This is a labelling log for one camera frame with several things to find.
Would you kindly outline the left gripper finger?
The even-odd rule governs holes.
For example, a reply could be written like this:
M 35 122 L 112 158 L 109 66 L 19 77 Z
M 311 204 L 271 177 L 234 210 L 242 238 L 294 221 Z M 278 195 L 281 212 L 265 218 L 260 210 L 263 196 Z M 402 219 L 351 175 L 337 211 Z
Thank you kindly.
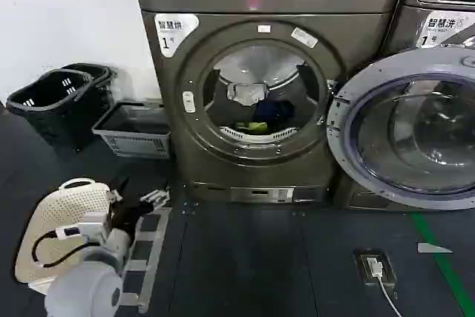
M 170 194 L 168 190 L 155 189 L 140 198 L 141 215 L 147 215 L 162 209 L 170 201 Z
M 128 178 L 120 178 L 112 181 L 110 189 L 106 193 L 107 200 L 111 205 L 120 203 L 123 200 L 123 193 L 128 182 Z

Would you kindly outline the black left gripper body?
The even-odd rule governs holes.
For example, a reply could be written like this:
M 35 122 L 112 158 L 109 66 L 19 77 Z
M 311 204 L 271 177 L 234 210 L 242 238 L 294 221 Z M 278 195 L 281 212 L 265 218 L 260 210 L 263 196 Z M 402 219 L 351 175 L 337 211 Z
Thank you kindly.
M 119 229 L 135 237 L 137 222 L 144 215 L 144 203 L 141 201 L 115 201 L 109 205 L 111 230 Z

